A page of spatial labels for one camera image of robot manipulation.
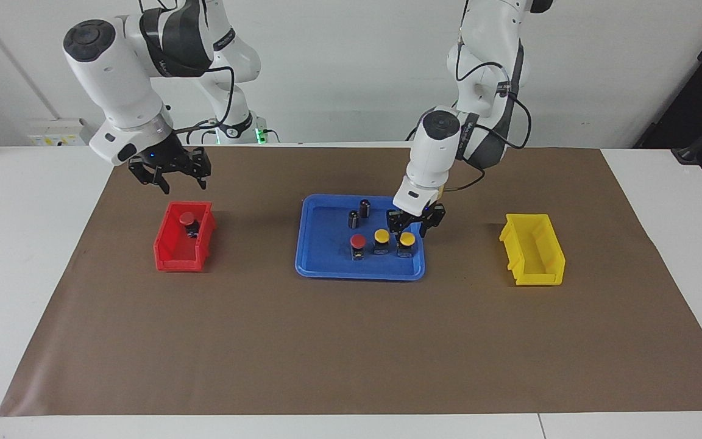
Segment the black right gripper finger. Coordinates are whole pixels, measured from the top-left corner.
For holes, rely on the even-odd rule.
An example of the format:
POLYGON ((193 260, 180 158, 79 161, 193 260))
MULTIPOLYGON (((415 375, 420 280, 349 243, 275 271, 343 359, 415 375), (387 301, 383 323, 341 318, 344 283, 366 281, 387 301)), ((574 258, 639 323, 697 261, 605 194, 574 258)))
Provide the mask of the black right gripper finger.
POLYGON ((163 194, 170 194, 170 186, 162 175, 161 168, 156 167, 154 171, 150 171, 145 166, 144 162, 129 162, 129 171, 143 185, 153 185, 159 187, 163 194))
POLYGON ((191 162, 190 176, 195 178, 200 188, 207 187, 207 178, 211 176, 212 167, 206 150, 195 149, 189 152, 191 162))

